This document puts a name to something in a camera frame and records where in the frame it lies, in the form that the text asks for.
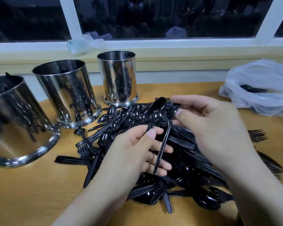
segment wooden table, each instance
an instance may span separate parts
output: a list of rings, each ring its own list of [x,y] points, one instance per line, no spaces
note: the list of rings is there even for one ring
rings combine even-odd
[[[139,84],[139,102],[151,102],[155,97],[179,94],[200,94],[225,100],[218,96],[223,83]],[[95,86],[97,101],[104,107],[103,87]],[[47,100],[41,106],[50,119],[55,119]],[[283,166],[283,118],[255,115],[240,110],[248,129],[263,129],[269,139],[255,143],[257,150],[275,159]],[[62,129],[61,139],[45,156],[29,165],[0,168],[0,226],[50,225],[82,191],[87,173],[85,166],[54,163],[57,155],[78,156],[75,144],[81,138],[71,129]],[[237,208],[233,201],[222,204],[216,211],[199,207],[192,198],[171,197],[173,214],[168,214],[162,203],[147,206],[132,200],[117,212],[111,225],[234,225]]]

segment container base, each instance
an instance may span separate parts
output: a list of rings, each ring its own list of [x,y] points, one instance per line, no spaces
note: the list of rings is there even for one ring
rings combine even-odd
[[[72,122],[72,123],[65,123],[65,122],[62,122],[62,121],[58,121],[58,125],[61,128],[67,128],[67,129],[73,128],[73,129],[76,129],[79,126],[86,126],[86,125],[91,124],[92,122],[94,122],[101,115],[101,113],[102,113],[102,107],[99,104],[97,104],[97,109],[96,109],[95,113],[92,114],[87,119],[85,119],[83,121]]]
[[[57,125],[55,125],[53,129],[52,137],[44,146],[40,147],[38,150],[27,156],[22,156],[15,159],[7,159],[0,156],[0,167],[5,167],[5,168],[20,167],[37,160],[38,158],[49,152],[49,150],[56,145],[56,143],[60,139],[60,135],[61,135],[60,128]]]
[[[133,98],[131,101],[128,102],[111,102],[107,100],[107,98],[104,96],[104,102],[106,105],[115,105],[115,106],[121,106],[121,107],[127,107],[131,104],[134,104],[138,101],[139,95],[137,94],[135,98]]]

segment wall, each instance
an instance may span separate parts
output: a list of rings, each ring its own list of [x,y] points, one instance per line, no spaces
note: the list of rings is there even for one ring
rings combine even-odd
[[[190,71],[144,71],[136,73],[137,84],[143,83],[188,83],[188,82],[219,82],[224,81],[228,70],[190,70]],[[47,96],[33,74],[22,75],[28,87],[40,102]],[[90,73],[93,86],[102,85],[100,73]]]

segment metal cup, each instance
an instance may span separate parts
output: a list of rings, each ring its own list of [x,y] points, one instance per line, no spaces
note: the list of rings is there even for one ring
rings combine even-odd
[[[44,88],[63,128],[77,128],[101,114],[92,90],[85,62],[66,59],[42,64],[33,73]]]
[[[0,75],[0,166],[28,164],[59,138],[60,129],[50,123],[23,77]]]
[[[105,89],[107,105],[128,106],[136,103],[135,53],[130,51],[108,51],[97,56]]]

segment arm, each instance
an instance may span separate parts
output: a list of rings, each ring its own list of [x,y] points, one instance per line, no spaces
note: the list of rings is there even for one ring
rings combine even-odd
[[[194,133],[200,151],[222,173],[245,226],[283,226],[283,185],[256,153],[238,110],[199,95],[173,96],[182,104],[175,124]]]
[[[55,220],[52,226],[106,225],[115,209],[126,201],[141,172],[153,173],[161,142],[155,140],[163,129],[155,127],[145,135],[147,125],[139,125],[118,135],[110,146],[94,178],[86,189]],[[173,148],[166,146],[165,152]],[[162,160],[159,175],[167,175],[170,163]]]

